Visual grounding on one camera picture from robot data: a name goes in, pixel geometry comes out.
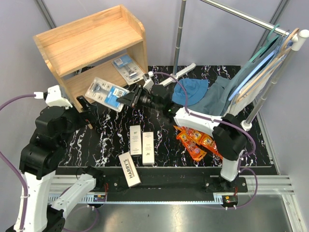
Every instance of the wooden hanger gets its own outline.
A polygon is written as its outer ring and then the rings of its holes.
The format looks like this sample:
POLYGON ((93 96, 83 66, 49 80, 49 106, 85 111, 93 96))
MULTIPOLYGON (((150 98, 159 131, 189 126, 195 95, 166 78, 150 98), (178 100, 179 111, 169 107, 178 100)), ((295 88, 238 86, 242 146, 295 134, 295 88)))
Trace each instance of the wooden hanger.
POLYGON ((288 37, 285 39, 285 41, 283 42, 279 53, 276 55, 276 57, 264 68, 264 70, 262 70, 260 72, 260 74, 255 78, 254 81, 252 81, 252 83, 250 83, 237 97, 236 99, 236 103, 239 103, 241 100, 243 100, 250 92, 252 92, 253 89, 255 89, 257 86, 259 86, 263 81, 260 81, 256 87, 253 87, 253 85, 261 78, 264 77, 263 79, 265 79, 266 77, 269 77, 269 75, 265 75, 268 71, 272 70, 270 73, 272 74, 278 67, 279 65, 282 63, 282 61, 284 59, 282 59, 281 62, 279 62, 278 64, 277 61, 280 60, 282 58, 282 56, 285 56, 289 53, 289 51, 291 50, 291 47, 287 47, 288 42, 299 32, 299 28, 296 28, 292 33, 290 33, 288 35, 288 37))

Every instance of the white wall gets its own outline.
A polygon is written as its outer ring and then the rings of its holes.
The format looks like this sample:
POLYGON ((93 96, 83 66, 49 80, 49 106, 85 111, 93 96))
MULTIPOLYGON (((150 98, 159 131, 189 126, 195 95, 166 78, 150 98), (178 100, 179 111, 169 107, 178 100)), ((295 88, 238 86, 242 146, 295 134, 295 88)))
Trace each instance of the white wall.
MULTIPOLYGON (((309 1, 291 1, 280 19, 285 29, 309 29, 309 1)), ((292 180, 298 204, 309 229, 309 40, 279 80, 262 115, 282 174, 292 180)))
MULTIPOLYGON (((123 4, 146 30, 149 65, 172 65, 181 0, 44 0, 57 26, 123 4)), ((269 21, 279 0, 220 0, 269 21)), ((187 0, 180 65, 240 65, 263 29, 199 0, 187 0)))
MULTIPOLYGON (((55 85, 32 39, 49 29, 34 1, 0 1, 0 22, 0 104, 55 85)), ((0 112, 0 150, 15 167, 19 167, 20 152, 29 143, 35 118, 44 107, 42 100, 23 99, 0 112)), ((0 177, 0 231, 5 231, 16 221, 21 184, 2 160, 0 177)))

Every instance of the white box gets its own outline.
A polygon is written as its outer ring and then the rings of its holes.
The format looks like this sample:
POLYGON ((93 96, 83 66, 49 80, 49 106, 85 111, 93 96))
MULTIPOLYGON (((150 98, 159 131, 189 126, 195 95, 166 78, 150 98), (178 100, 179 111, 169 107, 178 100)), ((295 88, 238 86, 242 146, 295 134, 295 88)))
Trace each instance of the white box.
POLYGON ((127 185, 129 187, 133 187, 133 186, 140 184, 140 177, 136 171, 130 152, 126 152, 122 155, 119 155, 119 159, 120 159, 122 170, 125 173, 127 185))
POLYGON ((130 154, 141 155, 140 125, 130 126, 130 154))
POLYGON ((143 133, 143 164, 155 164, 154 133, 143 133))

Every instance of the black table surface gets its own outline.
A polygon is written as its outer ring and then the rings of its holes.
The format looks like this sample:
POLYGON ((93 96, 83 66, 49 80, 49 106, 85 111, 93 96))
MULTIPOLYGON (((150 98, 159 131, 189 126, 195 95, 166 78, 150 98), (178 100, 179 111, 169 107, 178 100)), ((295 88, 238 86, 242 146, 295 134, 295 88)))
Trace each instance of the black table surface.
MULTIPOLYGON (((149 66, 153 72, 172 73, 172 66, 149 66)), ((183 78, 207 79, 209 85, 213 84, 217 76, 231 79, 240 70, 240 66, 197 66, 193 71, 183 76, 183 78)), ((166 79, 161 75, 153 77, 155 84, 166 79)), ((175 84, 167 86, 168 91, 173 92, 175 84)), ((143 107, 134 110, 125 106, 122 112, 118 113, 101 104, 98 104, 98 121, 94 129, 82 128, 72 136, 68 143, 68 148, 60 167, 113 167, 120 166, 118 155, 130 150, 129 128, 133 125, 140 125, 142 132, 154 131, 154 167, 210 167, 221 166, 221 160, 207 152, 207 155, 196 162, 191 159, 189 153, 176 136, 176 131, 171 124, 166 123, 156 110, 143 107)), ((238 119, 244 120, 253 105, 248 105, 239 113, 238 119)), ((271 166, 265 142, 257 119, 253 121, 253 127, 249 134, 256 142, 256 152, 247 157, 242 166, 271 166)), ((141 156, 133 157, 137 167, 143 166, 141 156)))

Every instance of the blue hat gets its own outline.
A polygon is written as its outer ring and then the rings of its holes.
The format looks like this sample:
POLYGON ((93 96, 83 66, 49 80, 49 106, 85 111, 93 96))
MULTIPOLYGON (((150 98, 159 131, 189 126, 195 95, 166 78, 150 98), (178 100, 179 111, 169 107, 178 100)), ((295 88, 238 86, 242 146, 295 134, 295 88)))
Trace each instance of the blue hat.
MULTIPOLYGON (((187 92, 188 105, 198 103, 204 97, 208 88, 208 80, 184 78, 179 82, 183 85, 187 92)), ((174 88, 172 101, 180 105, 185 105, 185 93, 179 84, 177 84, 174 88)))

